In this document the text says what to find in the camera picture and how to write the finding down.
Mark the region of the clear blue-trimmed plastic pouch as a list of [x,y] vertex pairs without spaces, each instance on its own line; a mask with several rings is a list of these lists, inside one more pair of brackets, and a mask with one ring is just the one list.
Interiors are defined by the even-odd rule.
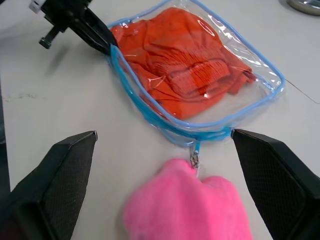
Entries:
[[198,0],[164,0],[144,12],[111,23],[110,30],[115,26],[150,20],[171,7],[204,20],[217,32],[224,47],[251,68],[255,80],[244,85],[237,94],[227,93],[207,110],[181,120],[168,113],[146,91],[119,46],[111,47],[109,62],[137,110],[170,142],[190,146],[194,142],[222,140],[242,121],[250,119],[260,108],[272,102],[283,91],[285,77],[230,24]]

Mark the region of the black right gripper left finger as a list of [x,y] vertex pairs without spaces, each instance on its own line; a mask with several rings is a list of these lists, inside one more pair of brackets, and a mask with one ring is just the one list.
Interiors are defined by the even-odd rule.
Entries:
[[97,140],[87,131],[50,148],[0,203],[0,240],[71,240]]

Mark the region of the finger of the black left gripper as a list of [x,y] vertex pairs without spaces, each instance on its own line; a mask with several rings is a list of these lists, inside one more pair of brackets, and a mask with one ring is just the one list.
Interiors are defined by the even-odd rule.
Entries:
[[93,48],[110,48],[118,46],[117,40],[107,25],[100,20],[89,8],[83,15],[84,34],[86,42]]
[[71,29],[90,47],[104,55],[111,54],[112,32],[99,18],[75,18],[71,21]]

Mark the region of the silver metal bowl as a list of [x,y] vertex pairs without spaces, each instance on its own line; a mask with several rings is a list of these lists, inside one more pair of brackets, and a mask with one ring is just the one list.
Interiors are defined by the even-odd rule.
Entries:
[[286,0],[293,9],[311,16],[320,16],[320,0]]

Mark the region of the pink fluffy cloth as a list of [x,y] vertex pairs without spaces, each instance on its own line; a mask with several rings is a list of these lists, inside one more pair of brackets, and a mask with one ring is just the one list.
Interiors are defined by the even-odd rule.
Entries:
[[233,183],[200,180],[184,159],[171,159],[129,197],[123,210],[129,240],[253,240]]

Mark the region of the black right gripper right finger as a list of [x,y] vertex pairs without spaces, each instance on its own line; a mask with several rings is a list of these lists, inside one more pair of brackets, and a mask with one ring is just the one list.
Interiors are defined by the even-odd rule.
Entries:
[[280,140],[237,128],[231,138],[273,240],[320,240],[320,177]]

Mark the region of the orange cloth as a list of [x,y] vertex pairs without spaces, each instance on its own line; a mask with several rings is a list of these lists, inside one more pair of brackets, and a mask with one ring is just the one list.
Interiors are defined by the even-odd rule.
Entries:
[[152,19],[114,26],[111,32],[145,90],[180,120],[200,114],[256,79],[211,26],[177,7]]

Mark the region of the silver zipper pull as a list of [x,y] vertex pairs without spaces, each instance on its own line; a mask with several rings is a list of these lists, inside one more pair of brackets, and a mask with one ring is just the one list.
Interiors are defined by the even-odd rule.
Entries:
[[199,141],[195,141],[189,146],[190,165],[195,170],[196,177],[199,176],[200,172],[200,147],[201,143]]

